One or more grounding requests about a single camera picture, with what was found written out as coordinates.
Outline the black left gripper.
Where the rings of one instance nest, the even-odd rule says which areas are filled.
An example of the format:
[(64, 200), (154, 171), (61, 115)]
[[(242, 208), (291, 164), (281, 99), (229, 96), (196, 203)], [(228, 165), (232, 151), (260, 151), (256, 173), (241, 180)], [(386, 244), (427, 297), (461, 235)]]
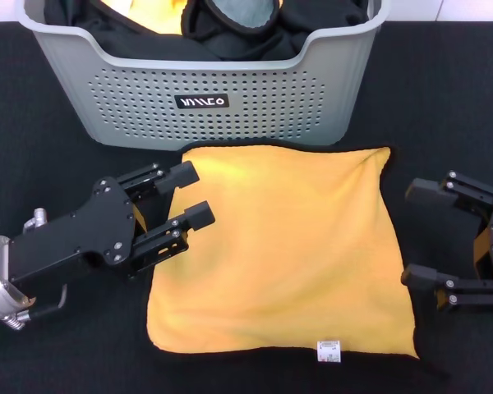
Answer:
[(166, 168), (157, 163), (105, 177), (77, 210), (15, 237), (9, 244), (9, 277), (24, 294), (61, 286), (96, 268), (128, 277), (187, 249), (187, 233), (215, 222), (204, 201), (146, 230), (137, 222), (140, 197), (163, 197), (200, 178), (191, 161)]

